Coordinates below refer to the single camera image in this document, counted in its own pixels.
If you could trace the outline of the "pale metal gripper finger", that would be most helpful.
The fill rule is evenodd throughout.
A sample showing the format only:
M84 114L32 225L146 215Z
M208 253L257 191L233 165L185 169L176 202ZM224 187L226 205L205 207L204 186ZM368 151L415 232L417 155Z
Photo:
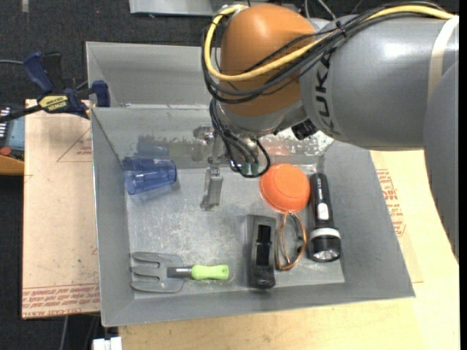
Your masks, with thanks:
M212 204L218 206L220 204L220 196L223 186L223 177L220 169L216 168L212 172Z
M203 191L203 198L200 203L200 207L204 211L209 211L211 209L210 205L210 194L209 194L209 186L211 182L211 169L207 168L205 170L205 176L204 176L204 191Z

